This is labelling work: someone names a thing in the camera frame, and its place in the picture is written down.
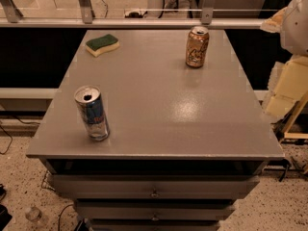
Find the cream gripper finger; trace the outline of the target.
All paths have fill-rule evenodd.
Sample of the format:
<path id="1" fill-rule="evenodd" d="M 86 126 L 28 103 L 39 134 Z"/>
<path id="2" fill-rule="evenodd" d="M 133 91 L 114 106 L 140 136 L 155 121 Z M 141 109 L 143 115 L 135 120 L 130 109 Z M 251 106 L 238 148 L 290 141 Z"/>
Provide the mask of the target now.
<path id="1" fill-rule="evenodd" d="M 260 26 L 260 29 L 268 33 L 279 33 L 281 31 L 281 26 L 286 10 L 287 8 L 283 8 L 270 18 L 264 20 Z"/>
<path id="2" fill-rule="evenodd" d="M 276 62 L 263 101 L 264 112 L 282 118 L 308 90 L 308 57 L 293 55 L 286 63 Z"/>

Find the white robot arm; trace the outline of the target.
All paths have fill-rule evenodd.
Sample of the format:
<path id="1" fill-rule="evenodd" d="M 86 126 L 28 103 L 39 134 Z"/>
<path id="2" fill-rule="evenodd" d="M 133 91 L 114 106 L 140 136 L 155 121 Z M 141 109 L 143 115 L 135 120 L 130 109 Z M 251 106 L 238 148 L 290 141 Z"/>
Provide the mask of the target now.
<path id="1" fill-rule="evenodd" d="M 260 29 L 278 33 L 281 47 L 292 54 L 284 64 L 275 63 L 262 104 L 268 116 L 281 119 L 308 90 L 308 0 L 292 0 Z"/>

